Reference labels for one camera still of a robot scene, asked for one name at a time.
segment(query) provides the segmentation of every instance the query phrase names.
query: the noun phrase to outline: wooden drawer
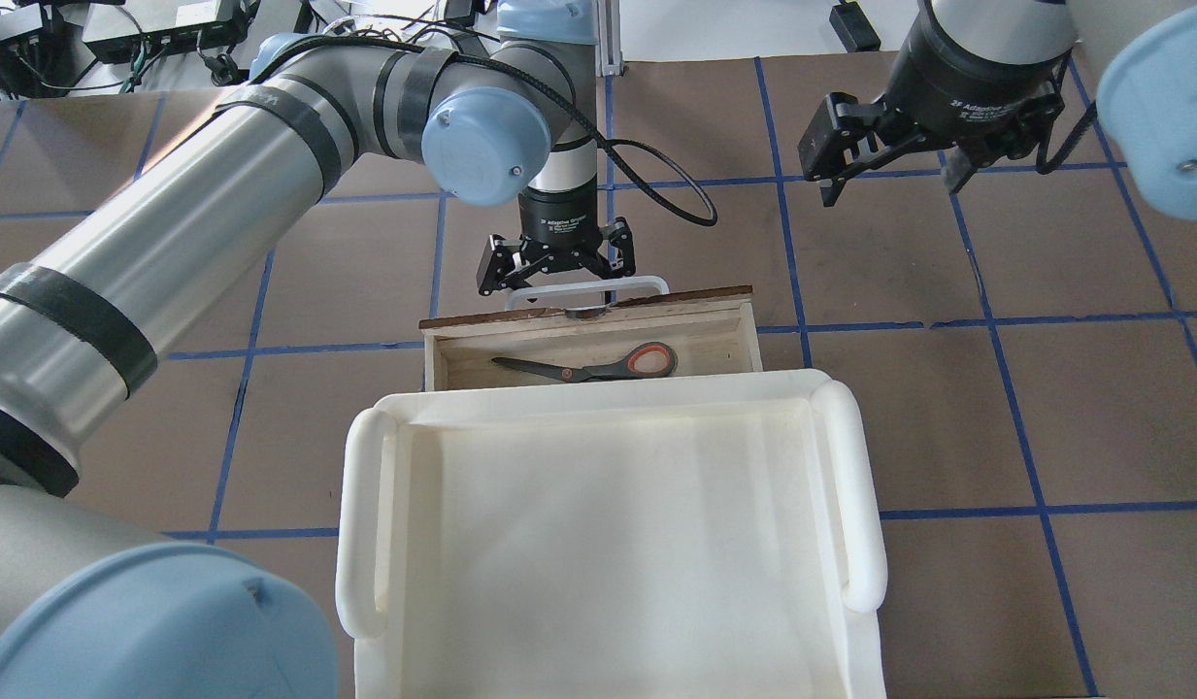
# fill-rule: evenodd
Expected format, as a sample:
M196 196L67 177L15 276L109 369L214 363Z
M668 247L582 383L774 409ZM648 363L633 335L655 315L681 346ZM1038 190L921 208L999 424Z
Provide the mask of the wooden drawer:
M632 298L595 317L575 316L563 309L524 309L421 321L425 389L555 383L491 359L517 357L583 367L619 361L650 341L675 350L679 363L673 376L762 371L748 286Z

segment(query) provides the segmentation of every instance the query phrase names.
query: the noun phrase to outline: scissors blade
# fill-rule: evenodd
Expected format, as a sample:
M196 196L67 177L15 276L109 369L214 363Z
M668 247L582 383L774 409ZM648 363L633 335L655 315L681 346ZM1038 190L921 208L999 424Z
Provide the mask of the scissors blade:
M516 359L514 357L496 357L491 359L500 366L509 367L509 370L517 370L518 372L530 372L531 375L545 376L546 378L553 378L554 381L563 381L564 383L577 383L584 381L588 377L585 372L579 372L572 370L571 367L559 367L555 364L546 363L533 363L530 359Z

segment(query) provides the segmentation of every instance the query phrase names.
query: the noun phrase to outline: scissors handle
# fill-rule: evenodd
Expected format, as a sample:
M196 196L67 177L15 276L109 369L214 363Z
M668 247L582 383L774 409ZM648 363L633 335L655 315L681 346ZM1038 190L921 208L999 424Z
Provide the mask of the scissors handle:
M600 364L594 367L582 367L589 377L597 381L618 381L624 378L660 378L670 376L676 367L675 350L661 342L646 342L634 347L620 361Z

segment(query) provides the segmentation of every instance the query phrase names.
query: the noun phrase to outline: white tray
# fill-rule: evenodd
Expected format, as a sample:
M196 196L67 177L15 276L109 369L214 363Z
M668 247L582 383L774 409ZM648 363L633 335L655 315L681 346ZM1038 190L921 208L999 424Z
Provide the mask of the white tray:
M824 372L388 395L348 434L361 699L879 699L883 592Z

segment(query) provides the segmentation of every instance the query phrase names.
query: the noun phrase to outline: white handle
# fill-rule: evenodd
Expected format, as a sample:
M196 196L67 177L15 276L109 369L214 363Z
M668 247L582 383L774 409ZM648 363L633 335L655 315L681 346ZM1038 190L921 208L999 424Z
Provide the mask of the white handle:
M335 607L352 638L377 638L387 628L387 610L377 606L375 594L375 566L383 443L394 430L390 415L366 408L352 421L344 448Z
M839 502L839 523L847 558L844 606L858 614L873 614L887 594L887 553L882 546L879 504L874 497L870 455L861 409L851 390L830 381L810 395L824 415L834 473L834 497Z
M528 298L548 298L551 296L578 296L578 293L602 291L627 291L628 288L655 288L660 293L670 293L668 282L660 275L626 275L624 279L595 279L575 284L552 284L551 286L530 286L517 288L508 296L504 309L516 310L516 305Z

